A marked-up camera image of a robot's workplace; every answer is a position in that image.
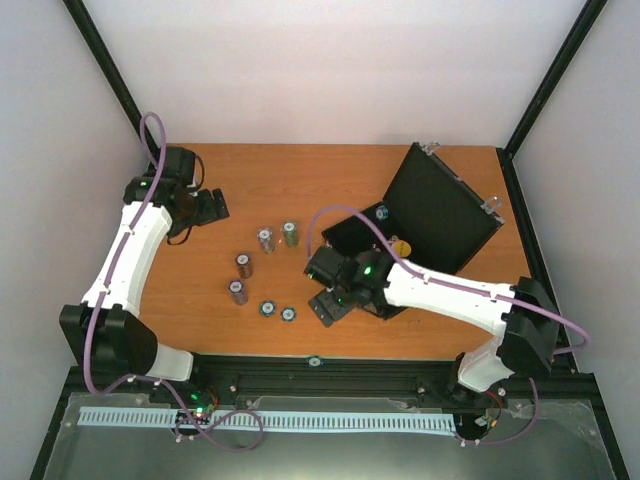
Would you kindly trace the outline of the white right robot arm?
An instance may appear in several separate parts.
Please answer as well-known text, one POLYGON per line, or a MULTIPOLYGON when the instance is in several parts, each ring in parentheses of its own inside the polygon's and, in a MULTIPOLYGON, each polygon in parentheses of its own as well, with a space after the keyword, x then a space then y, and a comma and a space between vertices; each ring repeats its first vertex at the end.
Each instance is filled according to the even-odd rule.
POLYGON ((469 391, 482 393, 515 374, 544 378, 551 372, 557 314, 544 289, 530 278, 516 285, 482 283, 386 252, 345 257, 329 247, 316 250, 304 273, 324 288, 311 305, 325 326, 354 308, 384 319, 397 309, 416 309, 489 333, 489 341, 459 360, 454 381, 469 391))

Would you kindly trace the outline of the white dealer button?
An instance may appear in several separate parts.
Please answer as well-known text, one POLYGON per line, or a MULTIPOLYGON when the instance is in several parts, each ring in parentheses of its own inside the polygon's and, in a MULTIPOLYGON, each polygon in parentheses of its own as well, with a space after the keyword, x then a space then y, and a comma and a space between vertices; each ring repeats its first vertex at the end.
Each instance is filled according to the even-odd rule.
POLYGON ((407 258, 412 253, 411 245, 407 241, 396 237, 392 238, 391 247, 401 258, 407 258))

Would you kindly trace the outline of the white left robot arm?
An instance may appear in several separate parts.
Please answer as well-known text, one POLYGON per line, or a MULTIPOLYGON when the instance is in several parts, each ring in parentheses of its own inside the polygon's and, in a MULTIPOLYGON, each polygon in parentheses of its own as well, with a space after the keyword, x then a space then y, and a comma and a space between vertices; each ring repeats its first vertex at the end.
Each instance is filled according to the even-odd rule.
POLYGON ((162 243, 180 245, 193 228, 229 215, 221 190, 204 188, 200 156, 184 147, 165 151, 161 168, 149 168, 126 186, 121 220, 106 260, 77 305, 66 305, 59 324, 82 368, 85 384, 108 372, 127 380, 172 380, 186 402, 201 400, 208 378, 194 368, 194 353, 162 344, 139 318, 147 277, 162 243))

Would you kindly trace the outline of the black poker set case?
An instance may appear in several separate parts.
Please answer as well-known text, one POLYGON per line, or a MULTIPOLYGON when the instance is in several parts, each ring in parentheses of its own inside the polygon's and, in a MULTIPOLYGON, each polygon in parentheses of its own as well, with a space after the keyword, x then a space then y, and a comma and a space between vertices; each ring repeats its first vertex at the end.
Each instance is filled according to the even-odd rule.
POLYGON ((346 257, 388 253, 380 242, 396 237, 411 245, 409 261, 456 274, 502 227, 500 204, 483 200, 430 147, 413 143, 382 200, 325 229, 321 248, 346 257), (382 221, 380 205, 389 210, 382 221))

